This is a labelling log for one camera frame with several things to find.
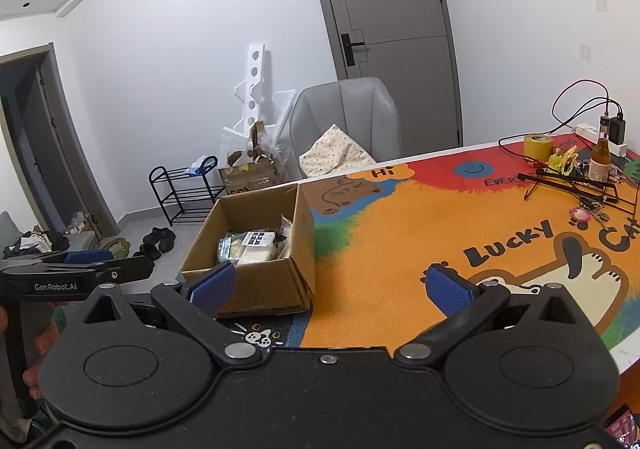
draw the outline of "shoe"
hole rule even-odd
[[[160,241],[160,238],[162,238],[162,231],[164,229],[158,229],[157,227],[154,227],[153,229],[151,229],[151,232],[148,233],[148,235],[146,235],[144,238],[142,238],[142,243],[148,243],[149,245],[155,245],[156,243],[158,243],[158,241]]]
[[[160,234],[162,237],[158,243],[158,249],[162,254],[164,254],[174,248],[175,233],[171,229],[165,227],[164,229],[160,229]]]
[[[162,255],[160,254],[160,251],[156,249],[156,246],[152,245],[151,243],[143,243],[142,245],[140,245],[140,253],[142,255],[146,255],[146,257],[148,257],[151,261],[160,259],[160,256]]]
[[[132,257],[137,257],[137,256],[140,256],[140,255],[141,255],[141,256],[143,256],[143,257],[146,257],[146,256],[145,256],[142,252],[140,252],[140,251],[138,251],[138,252],[134,252]],[[153,270],[153,269],[155,268],[155,266],[156,266],[156,263],[155,263],[155,261],[154,261],[154,260],[152,260],[152,259],[150,259],[149,261],[151,262],[151,269]]]

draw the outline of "door frame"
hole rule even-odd
[[[20,52],[1,56],[0,66],[17,59],[23,59],[33,56],[42,56],[44,57],[44,60],[47,60],[48,57],[51,61],[55,83],[54,88],[57,91],[58,98],[46,98],[46,105],[50,114],[54,114],[57,116],[62,115],[64,117],[65,122],[59,122],[56,125],[53,136],[56,144],[58,145],[58,150],[62,161],[65,165],[66,174],[68,175],[71,184],[74,186],[76,194],[78,195],[80,203],[82,204],[82,210],[90,217],[89,219],[92,222],[92,227],[98,239],[102,239],[108,236],[115,236],[120,232],[120,229],[116,221],[114,220],[113,214],[111,214],[111,210],[104,200],[104,197],[102,196],[100,188],[98,188],[98,184],[95,181],[91,168],[89,167],[89,162],[84,156],[84,151],[82,150],[82,146],[80,144],[80,140],[78,139],[78,134],[76,133],[76,128],[74,127],[71,113],[69,112],[69,108],[66,102],[53,43],[50,42],[46,45],[29,48],[27,50],[21,50]],[[46,227],[44,216],[38,207],[36,198],[31,191],[31,187],[28,185],[27,178],[22,172],[22,166],[20,165],[20,161],[18,160],[18,154],[15,150],[14,143],[9,134],[9,127],[4,115],[4,109],[2,109],[2,111],[0,112],[0,128],[2,131],[2,135],[4,136],[4,142],[6,143],[7,150],[9,151],[9,157],[11,158],[12,164],[14,165],[15,173],[17,174],[18,181],[20,182],[22,190],[27,197],[27,201],[29,202],[29,205],[31,206],[31,209],[33,210],[33,213],[39,225],[41,227]],[[65,148],[62,148],[60,142],[64,142],[66,148],[73,148],[74,155],[66,154]],[[84,172],[85,176],[76,177],[74,176],[74,172]],[[98,223],[96,223],[94,221],[94,218],[92,218],[96,215],[100,217]]]
[[[334,8],[331,0],[320,0],[322,7],[322,15],[326,31],[329,36],[329,46],[334,57],[335,74],[338,80],[347,79],[347,67],[344,63],[344,54],[342,53],[342,43],[340,42],[340,32],[335,21]],[[464,131],[462,127],[462,105],[460,98],[460,81],[458,79],[458,63],[456,61],[456,51],[453,43],[453,31],[451,29],[451,20],[449,18],[449,7],[447,0],[442,0],[442,16],[444,18],[444,26],[447,33],[447,43],[449,45],[449,58],[451,61],[451,73],[453,76],[453,93],[456,102],[456,124],[460,133],[460,146],[464,144]]]

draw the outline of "yellow tape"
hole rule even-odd
[[[527,135],[524,138],[524,154],[536,160],[548,160],[554,152],[554,139],[548,135]]]

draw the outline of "power strip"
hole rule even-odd
[[[583,139],[589,140],[589,142],[593,142],[594,144],[598,143],[598,134],[600,130],[590,126],[589,124],[578,124],[575,127],[575,134],[582,137]],[[609,140],[609,151],[612,155],[616,156],[625,156],[626,150],[628,149],[626,142],[624,144],[614,144]]]

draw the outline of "brown bottle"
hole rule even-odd
[[[600,132],[598,143],[591,152],[588,177],[598,182],[606,182],[609,179],[609,164],[611,153],[609,152],[609,122],[610,118],[600,118]]]

